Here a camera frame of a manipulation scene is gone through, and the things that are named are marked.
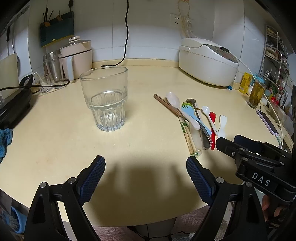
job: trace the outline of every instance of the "blue plastic fork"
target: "blue plastic fork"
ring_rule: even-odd
[[[193,109],[192,106],[188,105],[187,103],[186,104],[182,104],[181,109],[184,112],[186,112],[188,115],[190,115],[193,119],[195,119],[200,125],[203,125],[209,135],[212,134],[212,131],[199,118],[197,118],[194,115],[195,110]]]

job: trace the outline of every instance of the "wall outlet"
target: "wall outlet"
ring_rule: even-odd
[[[287,85],[288,85],[291,89],[293,89],[294,80],[292,80],[292,79],[289,77],[288,80],[287,80]]]
[[[184,22],[185,28],[187,29],[187,24],[191,23],[192,24],[192,19],[187,18]],[[174,27],[174,28],[182,28],[182,20],[181,17],[179,15],[170,14],[170,26]]]

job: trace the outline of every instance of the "wooden chopsticks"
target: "wooden chopsticks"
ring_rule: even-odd
[[[188,129],[188,126],[187,126],[187,124],[185,122],[185,118],[182,115],[182,113],[178,109],[176,109],[175,107],[171,106],[171,104],[168,103],[167,100],[164,100],[159,95],[154,94],[154,98],[157,99],[160,103],[162,103],[165,107],[167,107],[172,113],[174,113],[176,116],[179,117],[179,121],[180,121],[182,130],[183,130],[185,139],[186,139],[186,143],[188,145],[190,155],[194,155],[197,150],[196,150],[196,147],[195,147],[195,144],[193,142],[191,133],[190,133],[190,131]]]

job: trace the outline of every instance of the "kettle lid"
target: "kettle lid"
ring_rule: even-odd
[[[90,40],[80,39],[80,36],[74,36],[72,38],[69,38],[69,43],[66,46],[64,46],[64,48],[75,44],[83,44],[87,42],[90,42]]]

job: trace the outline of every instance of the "white plastic fork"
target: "white plastic fork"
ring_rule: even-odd
[[[225,138],[226,137],[226,133],[225,133],[225,126],[226,126],[226,123],[227,123],[227,117],[224,116],[224,115],[220,115],[220,129],[219,129],[219,132],[218,132],[218,138],[220,137],[223,137]]]

